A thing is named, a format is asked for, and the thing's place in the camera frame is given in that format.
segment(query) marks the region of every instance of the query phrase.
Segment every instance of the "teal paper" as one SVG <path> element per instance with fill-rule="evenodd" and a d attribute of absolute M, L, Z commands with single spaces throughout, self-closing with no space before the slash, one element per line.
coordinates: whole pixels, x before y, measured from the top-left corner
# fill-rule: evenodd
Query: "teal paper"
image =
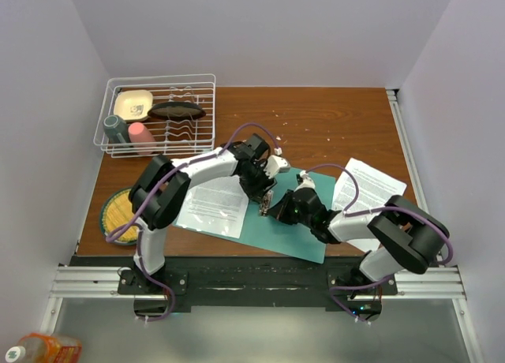
<path fill-rule="evenodd" d="M 274 198 L 271 206 L 277 204 L 288 189 L 297 187 L 296 175 L 300 171 L 298 168 L 291 168 L 289 172 L 275 177 L 277 185 L 273 188 Z M 330 208 L 335 178 L 313 172 L 310 173 L 310 178 L 316 183 L 316 191 L 321 201 L 327 208 Z M 272 217 L 261 217 L 259 216 L 259 204 L 252 201 L 249 202 L 247 207 L 239 239 L 219 234 L 205 234 L 316 263 L 323 263 L 324 261 L 326 245 L 310 234 L 308 227 L 300 224 L 286 225 Z"/>

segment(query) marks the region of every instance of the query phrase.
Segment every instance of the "cable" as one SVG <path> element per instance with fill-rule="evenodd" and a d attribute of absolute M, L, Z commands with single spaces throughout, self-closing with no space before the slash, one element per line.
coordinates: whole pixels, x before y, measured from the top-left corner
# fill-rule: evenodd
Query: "cable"
<path fill-rule="evenodd" d="M 144 319 L 147 322 L 164 320 L 164 319 L 166 319 L 174 311 L 174 307 L 175 307 L 175 293 L 174 293 L 174 290 L 172 290 L 168 285 L 163 284 L 163 283 L 159 282 L 156 279 L 153 279 L 148 274 L 148 271 L 145 269 L 144 258 L 142 257 L 142 248 L 141 248 L 141 246 L 142 246 L 141 239 L 142 239 L 142 234 L 143 234 L 144 230 L 142 229 L 142 226 L 140 224 L 138 224 L 138 223 L 135 223 L 134 226 L 137 226 L 139 228 L 139 234 L 138 234 L 138 240 L 137 240 L 137 255 L 139 257 L 140 269 L 141 269 L 142 273 L 144 274 L 144 276 L 146 277 L 147 280 L 149 280 L 151 283 L 154 283 L 157 286 L 160 286 L 161 288 L 163 288 L 168 293 L 168 301 L 170 302 L 170 305 L 167 306 L 167 309 L 166 309 L 165 313 L 162 314 L 161 316 L 145 317 Z"/>
<path fill-rule="evenodd" d="M 197 157 L 195 159 L 191 159 L 188 163 L 182 163 L 182 164 L 176 166 L 174 169 L 170 170 L 170 172 L 168 172 L 167 174 L 165 174 L 161 179 L 159 179 L 159 181 L 151 189 L 151 191 L 149 192 L 149 194 L 146 196 L 144 202 L 139 206 L 138 210 L 133 215 L 132 219 L 130 219 L 125 225 L 121 225 L 121 226 L 115 228 L 114 230 L 112 230 L 105 237 L 106 242 L 111 243 L 111 242 L 116 241 L 117 239 L 119 239 L 130 227 L 136 226 L 138 228 L 137 253 L 138 253 L 138 256 L 139 256 L 140 269 L 141 269 L 142 273 L 144 274 L 144 276 L 146 277 L 147 280 L 149 280 L 151 283 L 154 283 L 157 286 L 160 286 L 161 288 L 163 288 L 169 294 L 169 301 L 170 301 L 170 306 L 168 307 L 167 311 L 165 311 L 164 314 L 162 314 L 161 316 L 151 317 L 151 318 L 150 317 L 145 317 L 144 319 L 147 322 L 152 322 L 152 321 L 157 321 L 157 320 L 164 320 L 165 318 L 167 318 L 172 313 L 172 311 L 174 310 L 174 306 L 175 306 L 175 293 L 166 284 L 163 284 L 163 283 L 159 282 L 158 280 L 153 279 L 148 274 L 147 270 L 145 269 L 144 258 L 142 257 L 142 251 L 141 251 L 141 245 L 142 245 L 141 241 L 142 241 L 142 234 L 144 233 L 144 229 L 142 228 L 142 226 L 140 224 L 136 223 L 137 219 L 140 217 L 140 215 L 142 214 L 142 212 L 144 211 L 144 209 L 148 206 L 149 201 L 152 200 L 152 198 L 155 196 L 155 194 L 159 190 L 159 188 L 164 183 L 166 183 L 166 181 L 168 179 L 170 179 L 172 177 L 172 175 L 176 174 L 179 170 L 181 170 L 181 169 L 183 169 L 183 168 L 185 168 L 185 167 L 187 167 L 187 166 L 189 166 L 191 164 L 198 163 L 198 162 L 203 162 L 203 161 L 209 160 L 209 159 L 214 159 L 214 158 L 220 156 L 222 153 L 224 153 L 225 150 L 228 149 L 229 146 L 231 146 L 231 144 L 233 143 L 233 139 L 237 136 L 237 134 L 241 130 L 243 130 L 244 128 L 247 128 L 249 126 L 255 126 L 257 128 L 262 129 L 271 138 L 272 142 L 274 143 L 275 148 L 276 149 L 280 148 L 279 144 L 277 143 L 277 140 L 274 138 L 274 136 L 267 129 L 265 129 L 262 125 L 257 124 L 255 122 L 247 122 L 247 123 L 245 123 L 244 125 L 240 126 L 237 130 L 234 131 L 234 133 L 231 135 L 231 137 L 228 140 L 228 142 L 225 144 L 225 146 L 221 149 L 221 151 L 219 153 L 217 153 L 217 154 L 215 154 L 215 153 L 214 154 L 209 154 L 209 155 Z"/>
<path fill-rule="evenodd" d="M 347 213 L 345 214 L 345 217 L 355 217 L 359 215 L 367 215 L 371 213 L 377 213 L 380 211 L 399 211 L 400 213 L 405 213 L 406 215 L 409 215 L 411 217 L 414 217 L 417 221 L 428 225 L 431 227 L 440 237 L 440 239 L 445 243 L 447 246 L 447 257 L 444 260 L 441 260 L 439 264 L 448 264 L 451 260 L 452 257 L 454 256 L 454 249 L 452 247 L 451 241 L 449 241 L 449 238 L 443 233 L 441 229 L 439 229 L 434 223 L 431 221 L 427 220 L 425 217 L 418 215 L 416 212 L 411 211 L 409 209 L 405 208 L 400 208 L 400 207 L 380 207 L 380 208 L 375 208 L 375 209 L 369 209 L 366 211 L 355 211 L 353 213 Z"/>
<path fill-rule="evenodd" d="M 142 214 L 142 212 L 144 211 L 144 209 L 148 206 L 149 204 L 149 201 L 151 201 L 151 199 L 155 196 L 156 192 L 158 191 L 158 189 L 164 184 L 166 183 L 166 181 L 168 179 L 170 179 L 172 177 L 172 175 L 176 174 L 179 170 L 182 170 L 183 168 L 191 165 L 191 164 L 194 164 L 194 163 L 198 163 L 198 162 L 203 162 L 205 160 L 209 160 L 209 159 L 214 159 L 215 157 L 217 156 L 220 156 L 222 153 L 224 153 L 225 150 L 228 149 L 229 146 L 231 146 L 231 144 L 233 143 L 233 140 L 234 138 L 237 136 L 237 134 L 249 127 L 249 126 L 255 126 L 257 128 L 260 128 L 262 129 L 272 140 L 272 142 L 274 143 L 274 146 L 275 148 L 279 148 L 279 144 L 277 143 L 277 140 L 274 138 L 274 136 L 267 130 L 265 129 L 262 125 L 260 124 L 257 124 L 255 122 L 247 122 L 245 123 L 244 125 L 240 126 L 237 130 L 234 131 L 234 133 L 231 135 L 230 139 L 228 140 L 228 142 L 226 142 L 226 144 L 224 145 L 224 147 L 221 149 L 221 151 L 218 153 L 218 154 L 210 154 L 210 155 L 205 155 L 205 156 L 200 156 L 200 157 L 197 157 L 195 159 L 192 159 L 190 160 L 188 163 L 182 163 L 180 164 L 179 166 L 175 167 L 173 170 L 171 170 L 168 174 L 166 174 L 165 176 L 163 176 L 161 179 L 159 179 L 159 181 L 156 183 L 156 185 L 151 189 L 151 191 L 149 192 L 149 194 L 146 196 L 144 202 L 139 206 L 138 210 L 135 212 L 135 214 L 133 215 L 132 219 L 130 219 L 128 221 L 128 223 L 126 223 L 125 225 L 121 225 L 121 226 L 118 226 L 116 227 L 114 230 L 112 230 L 106 237 L 105 237 L 105 241 L 106 242 L 114 242 L 116 241 L 117 239 L 119 239 L 130 227 L 133 226 L 133 224 L 136 222 L 136 220 L 140 217 L 140 215 Z"/>
<path fill-rule="evenodd" d="M 359 316 L 357 314 L 354 314 L 352 310 L 350 310 L 349 308 L 347 308 L 338 298 L 335 297 L 335 295 L 332 293 L 332 291 L 333 290 L 368 290 L 370 288 L 373 288 L 375 286 L 379 286 L 379 285 L 385 283 L 386 281 L 388 281 L 391 278 L 392 278 L 392 275 L 389 275 L 389 276 L 386 276 L 385 278 L 382 278 L 381 280 L 379 280 L 377 282 L 374 282 L 374 283 L 371 283 L 371 284 L 367 284 L 365 286 L 333 286 L 332 288 L 330 288 L 330 296 L 331 296 L 331 299 L 342 310 L 344 310 L 347 314 L 351 315 L 356 321 L 361 321 L 361 322 L 369 323 L 369 321 L 367 321 L 366 319 L 364 319 L 363 317 L 361 317 L 361 316 Z"/>
<path fill-rule="evenodd" d="M 261 130 L 263 130 L 270 137 L 271 141 L 274 143 L 275 148 L 280 148 L 279 144 L 277 143 L 277 140 L 274 137 L 274 135 L 272 133 L 270 133 L 266 128 L 264 128 L 262 125 L 260 125 L 260 124 L 258 124 L 256 122 L 246 122 L 244 125 L 239 126 L 239 128 L 234 131 L 234 133 L 231 135 L 230 139 L 228 140 L 228 142 L 226 142 L 226 144 L 223 146 L 223 149 L 219 152 L 218 155 L 221 155 L 222 153 L 224 153 L 224 151 L 227 150 L 228 147 L 233 143 L 233 140 L 235 139 L 235 137 L 237 136 L 237 134 L 241 130 L 247 128 L 248 126 L 255 126 L 255 127 L 260 128 Z"/>
<path fill-rule="evenodd" d="M 309 168 L 307 170 L 307 172 L 311 172 L 311 171 L 314 171 L 314 170 L 318 170 L 320 168 L 323 168 L 323 167 L 336 167 L 340 170 L 342 170 L 343 172 L 345 172 L 347 175 L 349 175 L 350 177 L 350 180 L 353 181 L 353 184 L 354 184 L 354 188 L 356 190 L 355 194 L 354 194 L 354 198 L 350 201 L 350 203 L 348 203 L 344 209 L 343 209 L 343 212 L 345 213 L 350 207 L 352 207 L 356 201 L 357 201 L 357 198 L 360 196 L 360 189 L 359 189 L 359 186 L 357 185 L 357 180 L 356 178 L 354 177 L 354 175 L 352 175 L 350 173 L 349 170 L 347 170 L 345 167 L 342 167 L 336 163 L 323 163 L 323 164 L 318 164 L 317 166 L 314 166 L 313 168 Z"/>
<path fill-rule="evenodd" d="M 336 167 L 336 168 L 339 168 L 340 170 L 342 170 L 343 172 L 345 172 L 347 175 L 349 175 L 350 179 L 353 181 L 354 188 L 355 188 L 355 194 L 354 194 L 354 198 L 342 210 L 342 212 L 343 212 L 343 214 L 344 214 L 345 217 L 355 217 L 355 216 L 359 216 L 359 215 L 367 215 L 367 214 L 376 213 L 376 212 L 380 212 L 380 211 L 399 211 L 401 213 L 405 213 L 407 215 L 410 215 L 410 216 L 414 217 L 417 221 L 419 221 L 419 222 L 421 222 L 421 223 L 423 223 L 423 224 L 428 225 L 429 227 L 431 227 L 438 234 L 438 236 L 443 241 L 443 243 L 447 246 L 447 257 L 446 257 L 446 259 L 440 261 L 439 264 L 448 264 L 452 260 L 452 257 L 454 255 L 454 249 L 452 247 L 451 242 L 449 241 L 449 238 L 434 223 L 430 222 L 425 217 L 422 217 L 422 216 L 418 215 L 417 213 L 415 213 L 413 211 L 410 211 L 410 210 L 405 209 L 405 208 L 398 208 L 398 207 L 391 207 L 391 206 L 388 207 L 388 206 L 386 206 L 386 207 L 380 207 L 380 208 L 375 208 L 375 209 L 369 209 L 369 210 L 365 210 L 365 211 L 356 211 L 356 212 L 352 212 L 352 213 L 347 213 L 347 210 L 349 210 L 349 208 L 351 208 L 356 203 L 357 198 L 359 197 L 360 189 L 359 189 L 359 185 L 357 183 L 356 178 L 345 167 L 342 167 L 342 166 L 340 166 L 338 164 L 335 164 L 335 163 L 323 163 L 323 164 L 319 164 L 317 166 L 314 166 L 313 168 L 308 169 L 307 172 L 314 171 L 314 170 L 317 170 L 317 169 L 323 168 L 323 167 Z M 347 312 L 348 314 L 350 314 L 356 320 L 359 320 L 359 321 L 362 321 L 362 322 L 368 322 L 364 318 L 362 318 L 362 317 L 354 314 L 348 307 L 346 307 L 331 292 L 333 290 L 365 290 L 365 289 L 377 287 L 380 284 L 382 284 L 382 283 L 386 282 L 387 280 L 389 280 L 389 278 L 390 278 L 390 276 L 387 276 L 387 277 L 382 278 L 381 280 L 379 280 L 377 282 L 370 283 L 370 284 L 368 284 L 366 286 L 334 286 L 334 287 L 330 288 L 330 295 L 331 295 L 331 298 L 333 299 L 333 301 L 341 309 L 343 309 L 345 312 Z"/>

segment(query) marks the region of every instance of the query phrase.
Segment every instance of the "dish rack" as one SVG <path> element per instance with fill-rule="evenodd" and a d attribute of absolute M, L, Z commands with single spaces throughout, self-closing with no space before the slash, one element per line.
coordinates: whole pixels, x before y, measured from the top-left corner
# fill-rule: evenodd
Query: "dish rack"
<path fill-rule="evenodd" d="M 153 105 L 166 101 L 198 104 L 205 116 L 197 120 L 168 121 L 148 118 L 143 124 L 155 143 L 112 143 L 103 131 L 103 120 L 114 113 L 114 104 L 121 91 L 145 89 L 153 94 Z M 110 79 L 103 97 L 102 110 L 96 124 L 94 143 L 113 158 L 138 156 L 195 155 L 214 149 L 215 139 L 215 76 L 212 74 L 169 77 L 120 77 Z"/>

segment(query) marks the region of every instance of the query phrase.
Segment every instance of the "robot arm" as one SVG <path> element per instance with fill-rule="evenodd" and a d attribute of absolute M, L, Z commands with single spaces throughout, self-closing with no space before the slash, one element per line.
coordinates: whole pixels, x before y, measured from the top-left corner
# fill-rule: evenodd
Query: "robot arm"
<path fill-rule="evenodd" d="M 237 175 L 239 182 L 250 200 L 260 202 L 264 194 L 275 184 L 275 175 L 287 172 L 289 163 L 277 155 L 261 156 L 270 150 L 270 146 L 261 137 L 253 134 L 246 142 L 237 142 L 222 151 L 198 155 L 190 159 L 169 160 L 164 155 L 157 155 L 147 166 L 129 193 L 133 212 L 137 212 L 156 183 L 175 167 L 183 166 L 166 183 L 163 190 L 158 190 L 137 220 L 144 234 L 140 241 L 140 251 L 144 269 L 152 275 L 163 267 L 165 257 L 163 247 L 167 227 L 177 218 L 186 193 L 195 185 L 215 178 Z M 134 257 L 140 266 L 139 249 Z"/>
<path fill-rule="evenodd" d="M 383 248 L 365 255 L 348 277 L 345 286 L 363 286 L 381 280 L 402 269 L 424 274 L 443 247 L 443 241 L 431 226 L 406 215 L 410 211 L 435 225 L 447 237 L 447 228 L 402 196 L 392 196 L 387 211 L 346 216 L 343 211 L 326 209 L 317 196 L 314 182 L 302 171 L 298 187 L 285 196 L 268 214 L 287 224 L 301 223 L 323 243 L 341 243 L 352 239 L 377 238 Z"/>

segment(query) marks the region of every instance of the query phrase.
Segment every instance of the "plastic bottle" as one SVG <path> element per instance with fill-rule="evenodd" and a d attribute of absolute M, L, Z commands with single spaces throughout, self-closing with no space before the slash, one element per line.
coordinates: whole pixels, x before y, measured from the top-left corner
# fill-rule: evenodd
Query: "plastic bottle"
<path fill-rule="evenodd" d="M 77 363 L 82 345 L 61 335 L 31 333 L 21 338 L 6 354 L 9 363 Z"/>

